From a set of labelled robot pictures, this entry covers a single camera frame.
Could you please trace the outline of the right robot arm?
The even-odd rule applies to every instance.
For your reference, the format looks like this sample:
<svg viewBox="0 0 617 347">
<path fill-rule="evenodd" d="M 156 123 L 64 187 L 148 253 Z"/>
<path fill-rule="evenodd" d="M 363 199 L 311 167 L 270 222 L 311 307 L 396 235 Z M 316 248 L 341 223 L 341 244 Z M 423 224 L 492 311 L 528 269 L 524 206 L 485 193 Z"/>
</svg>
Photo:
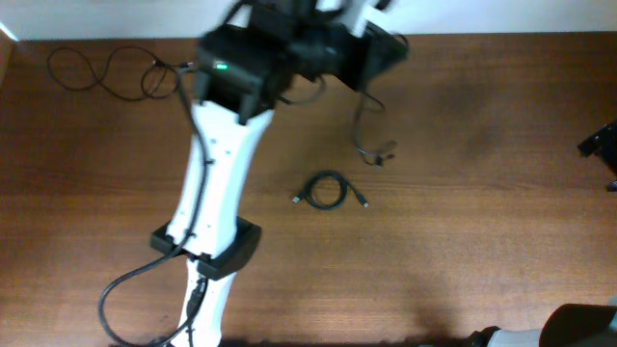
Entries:
<svg viewBox="0 0 617 347">
<path fill-rule="evenodd" d="M 584 157 L 599 157 L 616 176 L 616 121 L 582 141 L 577 149 Z M 616 347 L 616 295 L 606 305 L 564 304 L 540 329 L 489 327 L 474 332 L 462 346 Z"/>
</svg>

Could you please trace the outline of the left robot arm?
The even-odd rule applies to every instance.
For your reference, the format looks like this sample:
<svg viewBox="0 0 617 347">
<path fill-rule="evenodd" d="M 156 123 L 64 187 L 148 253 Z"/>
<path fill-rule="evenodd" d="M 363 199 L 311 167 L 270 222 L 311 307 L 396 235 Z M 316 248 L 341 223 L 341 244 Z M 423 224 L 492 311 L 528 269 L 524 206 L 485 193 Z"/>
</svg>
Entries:
<svg viewBox="0 0 617 347">
<path fill-rule="evenodd" d="M 163 346 L 216 346 L 236 273 L 255 252 L 259 226 L 237 214 L 255 149 L 296 76 L 332 75 L 364 93 L 404 60 L 384 1 L 345 1 L 321 11 L 313 1 L 252 1 L 246 22 L 226 16 L 197 47 L 194 90 L 180 97 L 192 128 L 187 172 L 173 218 L 150 245 L 187 261 L 180 322 Z"/>
</svg>

